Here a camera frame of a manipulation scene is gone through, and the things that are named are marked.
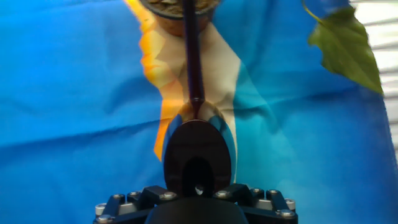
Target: plant leaf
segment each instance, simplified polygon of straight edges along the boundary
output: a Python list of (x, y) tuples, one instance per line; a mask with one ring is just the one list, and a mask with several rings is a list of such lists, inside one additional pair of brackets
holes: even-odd
[(308, 44), (318, 46), (323, 52), (322, 65), (331, 73), (343, 75), (383, 94), (379, 69), (368, 43), (368, 34), (355, 18), (355, 8), (342, 8), (325, 19), (310, 14), (318, 24), (308, 38)]

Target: black metal bracket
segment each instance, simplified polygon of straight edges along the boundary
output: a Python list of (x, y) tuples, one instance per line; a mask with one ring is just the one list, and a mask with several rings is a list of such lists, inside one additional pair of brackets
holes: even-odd
[[(295, 213), (295, 209), (290, 209), (287, 205), (287, 201), (291, 200), (285, 199), (278, 190), (267, 190), (265, 192), (262, 189), (249, 189), (244, 184), (232, 184), (215, 193), (213, 198), (236, 203), (250, 224), (298, 223), (298, 215)], [(271, 209), (263, 209), (257, 206), (259, 202), (264, 202), (264, 198), (271, 203)], [(146, 187), (142, 192), (131, 192), (127, 194), (127, 197), (123, 194), (112, 195), (102, 213), (95, 218), (93, 223), (145, 224), (150, 212), (156, 205), (179, 199), (177, 194), (159, 186)], [(133, 204), (135, 210), (120, 215), (120, 208), (127, 203)]]

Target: blue fabric backdrop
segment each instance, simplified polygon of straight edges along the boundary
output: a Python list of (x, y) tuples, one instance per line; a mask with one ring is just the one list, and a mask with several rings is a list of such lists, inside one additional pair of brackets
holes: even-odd
[[(307, 4), (324, 16), (348, 2)], [(225, 0), (214, 23), (243, 61), (237, 181), (296, 199), (301, 223), (398, 222), (382, 97), (322, 68), (300, 1)], [(120, 0), (0, 2), (2, 222), (89, 223), (112, 194), (164, 186), (140, 38)]]

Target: orange fabric stripe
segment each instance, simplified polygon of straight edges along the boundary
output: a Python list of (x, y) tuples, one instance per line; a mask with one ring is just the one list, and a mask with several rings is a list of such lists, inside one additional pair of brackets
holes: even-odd
[(167, 127), (183, 105), (182, 86), (167, 63), (156, 59), (165, 40), (155, 30), (157, 27), (155, 17), (139, 0), (124, 1), (141, 23), (142, 37), (139, 45), (143, 53), (141, 64), (144, 67), (144, 75), (159, 89), (163, 98), (160, 125), (154, 147), (154, 152), (161, 161)]

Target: black rod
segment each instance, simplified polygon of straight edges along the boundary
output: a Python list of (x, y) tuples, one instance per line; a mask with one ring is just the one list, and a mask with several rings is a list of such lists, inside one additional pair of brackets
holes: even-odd
[(183, 21), (189, 97), (197, 115), (201, 104), (205, 101), (205, 91), (201, 75), (199, 31), (195, 14), (195, 2), (196, 0), (183, 0)]

